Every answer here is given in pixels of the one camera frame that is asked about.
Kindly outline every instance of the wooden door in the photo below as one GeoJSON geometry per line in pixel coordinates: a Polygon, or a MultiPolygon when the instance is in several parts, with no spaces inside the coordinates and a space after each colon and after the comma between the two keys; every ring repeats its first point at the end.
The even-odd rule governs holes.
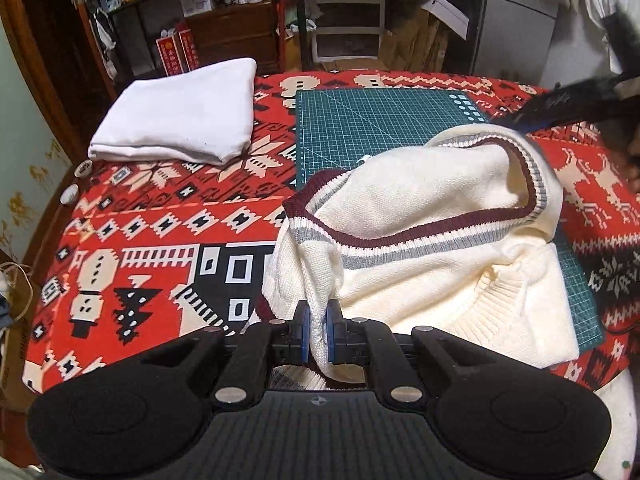
{"type": "Polygon", "coordinates": [[[22,0],[31,33],[64,111],[88,146],[115,98],[82,0],[22,0]]]}

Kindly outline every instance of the christmas tablecloth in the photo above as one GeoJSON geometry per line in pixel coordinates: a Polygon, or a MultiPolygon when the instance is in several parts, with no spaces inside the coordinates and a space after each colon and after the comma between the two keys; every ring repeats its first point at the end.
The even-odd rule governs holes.
{"type": "MultiPolygon", "coordinates": [[[[23,380],[37,392],[206,325],[240,332],[296,177],[301,89],[464,91],[489,116],[540,89],[444,74],[287,73],[255,81],[248,153],[225,168],[184,162],[95,165],[60,240],[33,322],[23,380]]],[[[637,351],[640,205],[587,124],[534,136],[565,188],[562,226],[591,287],[604,343],[554,373],[597,389],[637,351]]]]}

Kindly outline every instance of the brown wooden cabinet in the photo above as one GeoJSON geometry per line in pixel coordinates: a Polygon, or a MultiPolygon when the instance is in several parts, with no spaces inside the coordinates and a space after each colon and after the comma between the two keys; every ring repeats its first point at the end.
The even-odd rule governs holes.
{"type": "Polygon", "coordinates": [[[275,12],[271,1],[220,7],[187,18],[203,65],[253,57],[258,74],[278,71],[275,12]]]}

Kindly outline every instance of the black circular disc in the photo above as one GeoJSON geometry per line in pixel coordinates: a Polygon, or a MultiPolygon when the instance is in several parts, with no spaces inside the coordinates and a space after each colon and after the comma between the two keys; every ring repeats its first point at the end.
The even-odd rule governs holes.
{"type": "Polygon", "coordinates": [[[505,478],[566,478],[593,470],[610,433],[601,400],[551,374],[486,370],[457,381],[435,421],[460,458],[505,478]]]}
{"type": "Polygon", "coordinates": [[[175,369],[136,364],[105,368],[97,378],[87,374],[52,388],[29,413],[38,456],[68,476],[152,471],[179,456],[206,420],[203,401],[175,369]]]}

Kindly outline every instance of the knit sweater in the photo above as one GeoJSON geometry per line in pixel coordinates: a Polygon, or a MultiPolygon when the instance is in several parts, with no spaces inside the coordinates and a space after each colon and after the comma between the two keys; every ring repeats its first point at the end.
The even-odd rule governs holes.
{"type": "Polygon", "coordinates": [[[325,170],[284,201],[262,292],[290,319],[311,309],[310,348],[330,378],[326,304],[410,333],[430,325],[537,367],[578,355],[556,247],[562,187],[519,134],[446,130],[353,171],[325,170]]]}

